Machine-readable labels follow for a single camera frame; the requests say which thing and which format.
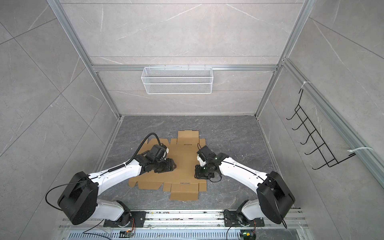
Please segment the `brown cardboard box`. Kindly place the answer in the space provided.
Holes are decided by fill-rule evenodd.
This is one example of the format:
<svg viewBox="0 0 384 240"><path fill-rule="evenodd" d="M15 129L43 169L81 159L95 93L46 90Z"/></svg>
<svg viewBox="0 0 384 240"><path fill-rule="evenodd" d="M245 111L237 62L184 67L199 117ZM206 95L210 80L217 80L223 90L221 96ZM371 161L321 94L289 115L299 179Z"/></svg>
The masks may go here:
<svg viewBox="0 0 384 240"><path fill-rule="evenodd" d="M151 171L140 176L130 178L128 185L140 190L158 190L171 193L172 201L197 201L200 192L207 191L207 181L195 178L195 166L198 147L206 145L206 140L201 139L198 131L178 131L176 139L160 139L170 150L167 158L173 159L176 169L166 173Z"/></svg>

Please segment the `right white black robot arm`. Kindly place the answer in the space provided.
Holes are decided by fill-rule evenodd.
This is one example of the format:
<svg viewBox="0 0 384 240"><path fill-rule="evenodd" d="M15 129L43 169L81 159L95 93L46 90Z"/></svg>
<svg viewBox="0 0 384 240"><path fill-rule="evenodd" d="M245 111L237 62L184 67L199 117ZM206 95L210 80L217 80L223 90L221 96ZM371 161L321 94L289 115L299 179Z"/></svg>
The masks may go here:
<svg viewBox="0 0 384 240"><path fill-rule="evenodd" d="M284 179L275 171L269 174L253 170L236 162L224 153L203 153L198 151L199 164L195 167L195 178L210 180L218 174L230 177L245 185L258 196L246 200L236 211L235 223L249 225L256 219L267 218L275 224L286 227L285 217L296 199Z"/></svg>

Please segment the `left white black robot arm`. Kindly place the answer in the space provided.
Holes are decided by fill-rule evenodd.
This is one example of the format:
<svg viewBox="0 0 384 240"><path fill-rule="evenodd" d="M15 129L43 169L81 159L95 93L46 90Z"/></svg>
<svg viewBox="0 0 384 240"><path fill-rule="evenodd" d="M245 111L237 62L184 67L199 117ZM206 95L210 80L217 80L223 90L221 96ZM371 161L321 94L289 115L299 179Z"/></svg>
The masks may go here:
<svg viewBox="0 0 384 240"><path fill-rule="evenodd" d="M79 225L88 219L105 219L119 227L130 223L131 210L121 201L105 201L99 195L107 189L144 173L166 173L176 169L173 159L161 158L151 161L143 155L137 155L129 164L123 163L108 170L86 174L76 173L59 197L57 204L73 225Z"/></svg>

